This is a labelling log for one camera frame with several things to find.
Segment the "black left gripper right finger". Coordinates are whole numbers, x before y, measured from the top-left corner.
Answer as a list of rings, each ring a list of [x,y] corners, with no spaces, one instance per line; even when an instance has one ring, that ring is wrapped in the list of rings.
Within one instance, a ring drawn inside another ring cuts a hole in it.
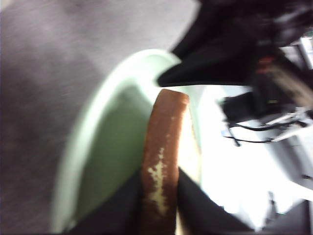
[[[212,201],[180,168],[178,209],[193,235],[251,235],[253,230]]]

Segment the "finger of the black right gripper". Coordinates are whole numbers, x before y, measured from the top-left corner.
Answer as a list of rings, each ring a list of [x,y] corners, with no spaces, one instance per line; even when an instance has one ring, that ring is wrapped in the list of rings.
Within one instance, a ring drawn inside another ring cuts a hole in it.
[[[202,0],[172,53],[180,60],[254,60],[255,3],[251,0]]]
[[[202,49],[182,52],[174,50],[181,60],[157,78],[161,87],[189,85],[245,86],[256,68],[256,52],[243,50]]]

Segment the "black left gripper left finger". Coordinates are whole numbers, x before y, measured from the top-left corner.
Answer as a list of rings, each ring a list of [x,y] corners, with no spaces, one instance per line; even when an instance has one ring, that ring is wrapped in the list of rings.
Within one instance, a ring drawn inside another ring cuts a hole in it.
[[[69,230],[71,235],[138,235],[141,179],[137,170],[99,207]]]

